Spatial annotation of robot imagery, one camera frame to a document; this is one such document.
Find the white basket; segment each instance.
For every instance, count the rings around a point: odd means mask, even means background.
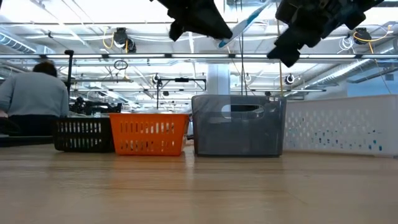
[[[289,102],[284,150],[398,155],[398,95]]]

